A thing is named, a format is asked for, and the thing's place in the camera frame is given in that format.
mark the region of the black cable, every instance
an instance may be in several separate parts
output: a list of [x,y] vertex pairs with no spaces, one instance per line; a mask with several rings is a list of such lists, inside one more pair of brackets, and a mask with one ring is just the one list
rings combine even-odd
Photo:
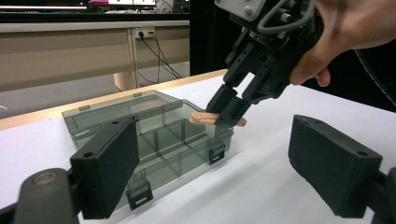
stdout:
[[363,65],[364,70],[376,84],[376,86],[388,97],[388,99],[396,106],[395,96],[390,92],[386,85],[381,81],[380,77],[377,75],[374,68],[369,64],[366,56],[361,49],[355,49],[355,53],[361,61],[361,65]]
[[[151,52],[152,52],[153,54],[155,54],[155,55],[161,60],[161,62],[165,63],[171,70],[173,70],[163,59],[161,59],[160,55],[158,55],[158,54],[148,45],[148,43],[146,43],[146,41],[145,41],[144,38],[141,37],[141,39],[142,39],[143,43],[151,50]],[[181,78],[181,76],[178,77],[178,76],[176,76],[175,74],[172,74],[172,75],[173,75],[175,78],[177,78],[177,79]]]
[[171,7],[171,5],[169,5],[169,3],[167,3],[165,0],[163,0],[163,2],[165,2],[165,4],[168,5],[171,8],[171,10],[173,11],[173,8]]
[[158,72],[157,72],[157,82],[160,83],[160,68],[161,68],[161,60],[158,58]]
[[143,79],[145,79],[147,82],[149,82],[149,83],[152,83],[152,84],[158,84],[158,83],[160,83],[160,82],[154,82],[154,81],[150,81],[150,80],[146,79],[140,72],[139,72],[139,75],[140,75]]
[[160,41],[158,40],[157,35],[155,35],[154,32],[151,32],[151,34],[152,34],[152,36],[154,37],[154,41],[155,41],[155,43],[157,44],[157,47],[158,47],[158,49],[160,50],[160,53],[161,53],[161,55],[163,56],[163,59],[166,61],[166,65],[171,69],[171,71],[173,71],[174,73],[176,73],[176,74],[179,76],[179,78],[182,78],[182,76],[181,76],[175,69],[173,69],[173,68],[171,67],[171,65],[169,64],[169,62],[166,60],[165,55],[163,54],[163,50],[162,50],[161,47],[160,47]]
[[165,69],[166,72],[170,73],[171,75],[174,75],[174,73],[172,73],[171,71],[169,71],[165,66],[163,66],[163,69]]

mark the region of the cable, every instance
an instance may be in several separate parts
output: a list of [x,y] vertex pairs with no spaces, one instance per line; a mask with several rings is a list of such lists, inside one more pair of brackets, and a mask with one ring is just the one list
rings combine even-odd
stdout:
[[174,73],[172,73],[171,71],[169,71],[164,65],[163,65],[163,69],[165,69],[166,72],[170,73],[171,75],[174,75]]
[[158,40],[157,35],[156,35],[154,32],[150,32],[150,33],[151,33],[151,35],[154,37],[155,43],[157,44],[157,47],[158,47],[158,49],[159,49],[161,55],[163,56],[163,59],[166,61],[166,65],[171,69],[171,71],[174,72],[174,74],[176,73],[176,74],[178,75],[179,78],[182,78],[182,76],[181,76],[175,69],[173,69],[173,68],[171,67],[171,65],[169,64],[169,62],[166,60],[165,55],[163,55],[163,50],[162,50],[161,47],[160,47],[160,41]]
[[[172,71],[174,71],[173,68],[172,68],[168,63],[166,63],[163,59],[161,59],[160,55],[158,55],[158,54],[148,45],[148,43],[146,43],[144,37],[140,36],[140,38],[142,39],[143,43],[151,50],[151,52],[152,52],[153,54],[155,54],[155,55],[161,60],[161,62],[165,63]],[[181,78],[180,75],[178,75],[178,76],[176,76],[175,74],[172,74],[172,75],[173,75],[175,78],[177,78],[177,79]]]
[[150,80],[146,79],[140,72],[139,72],[139,75],[140,75],[143,79],[145,79],[147,82],[149,82],[149,83],[152,83],[152,84],[158,84],[158,83],[160,83],[160,82],[154,82],[154,81],[150,81]]
[[373,67],[369,64],[366,56],[361,49],[355,49],[356,56],[358,56],[361,65],[363,65],[364,70],[376,84],[376,86],[388,97],[388,99],[396,106],[395,96],[388,90],[386,85],[380,80],[379,76],[375,73]]
[[158,58],[158,72],[157,72],[157,82],[160,83],[160,67],[161,66],[161,60]]
[[163,2],[165,2],[165,4],[168,5],[171,8],[171,10],[173,11],[173,8],[171,7],[171,5],[169,5],[169,3],[167,3],[165,0],[163,0]]
[[312,16],[314,16],[315,13],[315,7],[317,5],[318,0],[311,0],[309,2],[309,7],[308,10],[306,11],[305,15],[292,23],[286,24],[286,25],[281,25],[281,26],[276,26],[276,27],[264,27],[265,24],[277,13],[277,11],[285,5],[285,3],[289,0],[280,0],[271,10],[260,20],[259,24],[257,25],[257,30],[262,33],[263,35],[274,35],[278,34],[280,32],[287,32],[290,30],[295,30],[299,28],[300,26],[304,25],[306,22],[308,22],[309,19],[311,19]]

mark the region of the finger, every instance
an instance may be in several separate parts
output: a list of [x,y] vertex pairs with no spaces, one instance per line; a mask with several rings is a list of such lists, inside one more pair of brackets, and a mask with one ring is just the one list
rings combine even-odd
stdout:
[[341,52],[343,52],[343,45],[333,37],[332,30],[325,30],[318,43],[303,55],[291,71],[290,83],[301,85],[312,76],[325,70]]
[[325,49],[313,47],[297,63],[290,74],[290,83],[301,85],[324,70],[334,57]]
[[330,84],[331,76],[329,69],[327,67],[320,72],[318,72],[315,77],[317,78],[318,84],[321,87],[327,87]]

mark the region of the desk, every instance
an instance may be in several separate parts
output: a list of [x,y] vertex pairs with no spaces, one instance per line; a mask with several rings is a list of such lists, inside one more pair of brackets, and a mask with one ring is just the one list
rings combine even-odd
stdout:
[[0,92],[108,74],[134,89],[136,71],[158,64],[137,27],[155,27],[169,63],[190,60],[189,21],[0,23]]
[[[165,84],[157,87],[205,108],[222,83],[219,76],[224,72],[205,74],[197,77],[201,79],[197,82],[199,79],[187,79],[183,85],[177,83],[179,86],[170,89],[166,89]],[[131,93],[126,91],[95,101]],[[267,100],[249,109],[245,115],[247,127],[234,129],[230,154],[225,160],[200,166],[155,190],[154,200],[133,212],[125,206],[108,220],[82,222],[370,223],[373,215],[370,210],[364,219],[335,217],[312,187],[292,169],[288,146],[294,114],[321,119],[383,155],[382,172],[387,173],[390,167],[396,166],[395,114],[305,87],[289,86],[279,99]],[[17,200],[19,185],[27,176],[50,167],[69,168],[68,158],[75,152],[59,114],[53,112],[50,119],[39,122],[27,117],[20,119],[28,120],[29,124],[0,132],[3,177],[0,207]],[[0,120],[0,127],[8,122],[10,119]]]

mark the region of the wooden craft stick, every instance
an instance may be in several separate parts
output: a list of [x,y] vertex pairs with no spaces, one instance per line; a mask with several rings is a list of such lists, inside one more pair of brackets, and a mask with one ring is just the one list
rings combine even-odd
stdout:
[[[206,112],[195,112],[191,114],[190,122],[195,124],[215,124],[219,114],[206,113]],[[245,127],[247,124],[246,119],[241,118],[235,126]]]

